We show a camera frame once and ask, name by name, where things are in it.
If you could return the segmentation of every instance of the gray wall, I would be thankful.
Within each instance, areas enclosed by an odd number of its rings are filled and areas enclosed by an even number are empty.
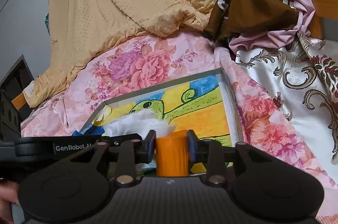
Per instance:
[[[0,0],[0,80],[23,54],[34,77],[50,61],[47,0]]]

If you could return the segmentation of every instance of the orange cylinder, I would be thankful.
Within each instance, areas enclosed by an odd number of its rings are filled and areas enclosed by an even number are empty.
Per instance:
[[[167,137],[156,138],[157,176],[188,176],[189,154],[187,131],[181,130]]]

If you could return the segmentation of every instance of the white fluffy fabric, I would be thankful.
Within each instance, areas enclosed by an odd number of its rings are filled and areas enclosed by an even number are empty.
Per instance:
[[[175,125],[169,125],[166,120],[158,120],[151,109],[144,109],[135,113],[123,115],[112,122],[103,125],[107,136],[118,136],[137,133],[144,139],[153,129],[156,137],[164,137],[173,132]]]

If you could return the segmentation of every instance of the floral bedsheet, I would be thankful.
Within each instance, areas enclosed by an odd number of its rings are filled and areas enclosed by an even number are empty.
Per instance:
[[[315,176],[325,189],[317,215],[338,223],[338,187],[272,98],[226,48],[215,50],[202,34],[179,30],[167,38],[135,37],[93,59],[69,89],[22,123],[22,136],[66,136],[79,130],[104,100],[182,76],[222,67],[235,92],[247,143]]]

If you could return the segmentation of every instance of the light purple fabric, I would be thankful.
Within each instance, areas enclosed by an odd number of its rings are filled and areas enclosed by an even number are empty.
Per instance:
[[[300,10],[297,25],[293,30],[277,30],[262,32],[260,34],[241,34],[238,38],[232,38],[229,47],[236,53],[239,49],[251,50],[254,46],[266,48],[281,48],[291,43],[298,30],[305,32],[315,13],[311,0],[294,0],[294,7]]]

